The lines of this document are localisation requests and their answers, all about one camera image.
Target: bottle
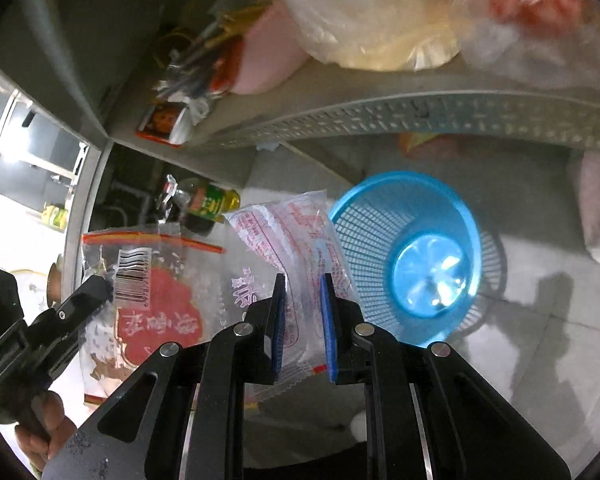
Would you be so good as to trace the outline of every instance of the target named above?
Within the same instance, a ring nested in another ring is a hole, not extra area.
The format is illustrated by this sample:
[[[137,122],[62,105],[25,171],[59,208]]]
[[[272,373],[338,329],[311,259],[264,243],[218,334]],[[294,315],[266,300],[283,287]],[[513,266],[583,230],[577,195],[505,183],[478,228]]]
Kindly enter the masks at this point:
[[[172,175],[167,175],[164,195],[189,214],[223,222],[222,213],[240,207],[240,195],[235,189],[221,189],[200,177],[188,178],[178,184]]]

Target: tiled floor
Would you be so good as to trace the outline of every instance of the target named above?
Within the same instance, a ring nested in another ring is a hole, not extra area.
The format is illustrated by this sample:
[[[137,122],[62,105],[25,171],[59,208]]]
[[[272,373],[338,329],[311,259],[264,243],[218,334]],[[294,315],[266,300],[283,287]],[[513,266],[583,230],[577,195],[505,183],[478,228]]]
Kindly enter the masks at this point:
[[[584,249],[566,150],[475,139],[462,157],[439,162],[405,160],[395,136],[350,144],[330,139],[324,145],[368,174],[413,170],[437,177],[462,196],[480,228],[493,235],[502,251],[502,287],[483,288],[481,320],[473,330],[454,334],[451,343],[555,447],[573,475],[579,473],[600,450],[600,265]],[[327,189],[336,200],[348,188],[279,148],[259,154],[244,200],[263,202],[315,189]],[[262,411],[306,421],[324,404],[338,414],[327,426],[347,424],[350,414],[362,409],[362,391],[325,388],[324,379],[312,378],[313,384],[293,388]],[[303,402],[305,396],[313,402]],[[257,417],[250,424],[257,425]],[[260,434],[250,428],[248,434]],[[265,434],[267,428],[261,429]],[[299,460],[346,447],[347,439],[344,434],[324,438],[313,447],[304,438],[296,447],[293,438],[284,441]],[[263,453],[251,455],[269,465]]]

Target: human hand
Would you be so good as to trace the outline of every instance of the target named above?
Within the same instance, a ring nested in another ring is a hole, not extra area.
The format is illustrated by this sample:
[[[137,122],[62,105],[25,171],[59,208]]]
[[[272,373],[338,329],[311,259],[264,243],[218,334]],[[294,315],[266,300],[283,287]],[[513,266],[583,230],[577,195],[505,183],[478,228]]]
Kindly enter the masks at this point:
[[[33,466],[42,471],[46,463],[58,454],[58,451],[69,437],[75,433],[75,424],[64,414],[62,399],[55,392],[46,392],[34,399],[40,403],[42,425],[49,434],[49,442],[32,434],[23,426],[16,426],[16,440],[22,452]]]

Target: barcode number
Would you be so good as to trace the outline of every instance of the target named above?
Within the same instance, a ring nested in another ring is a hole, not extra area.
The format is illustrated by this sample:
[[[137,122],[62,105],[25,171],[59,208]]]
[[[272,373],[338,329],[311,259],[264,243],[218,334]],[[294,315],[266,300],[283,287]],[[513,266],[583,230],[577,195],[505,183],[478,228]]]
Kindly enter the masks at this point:
[[[151,247],[118,253],[113,276],[113,301],[119,308],[149,309],[151,291]]]

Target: plastic packet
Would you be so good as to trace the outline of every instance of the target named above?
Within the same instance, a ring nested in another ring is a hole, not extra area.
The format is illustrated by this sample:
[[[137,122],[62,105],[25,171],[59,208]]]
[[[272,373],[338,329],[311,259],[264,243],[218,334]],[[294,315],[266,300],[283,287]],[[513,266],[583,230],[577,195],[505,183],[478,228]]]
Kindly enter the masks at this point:
[[[301,44],[322,62],[365,70],[422,70],[458,53],[448,0],[284,0]]]
[[[222,277],[224,324],[243,319],[249,304],[270,297],[277,272],[286,275],[282,371],[273,386],[254,386],[264,400],[324,369],[320,277],[333,275],[341,298],[360,302],[342,247],[327,215],[326,192],[251,205],[225,214]]]
[[[85,328],[85,400],[110,395],[160,345],[192,346],[218,330],[222,249],[180,237],[179,224],[111,229],[82,238],[85,278],[104,276],[113,302]]]
[[[469,65],[538,88],[600,91],[598,0],[454,0]]]

